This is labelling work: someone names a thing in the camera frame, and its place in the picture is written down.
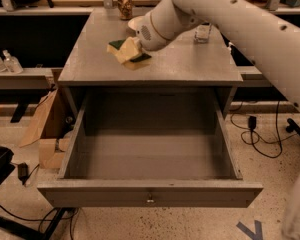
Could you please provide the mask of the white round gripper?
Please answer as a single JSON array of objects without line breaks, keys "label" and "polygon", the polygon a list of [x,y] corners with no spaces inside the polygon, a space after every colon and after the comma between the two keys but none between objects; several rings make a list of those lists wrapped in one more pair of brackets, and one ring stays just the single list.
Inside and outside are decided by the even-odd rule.
[{"label": "white round gripper", "polygon": [[157,51],[170,43],[155,27],[151,12],[142,16],[136,24],[136,36],[128,37],[119,48],[116,57],[120,64],[139,57],[142,47],[147,51]]}]

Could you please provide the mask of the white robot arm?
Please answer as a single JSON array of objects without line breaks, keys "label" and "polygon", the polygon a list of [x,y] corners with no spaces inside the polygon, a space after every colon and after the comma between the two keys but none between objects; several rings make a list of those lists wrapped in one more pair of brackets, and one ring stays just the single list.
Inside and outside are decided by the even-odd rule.
[{"label": "white robot arm", "polygon": [[120,47],[125,63],[209,22],[300,112],[300,28],[245,0],[161,0]]}]

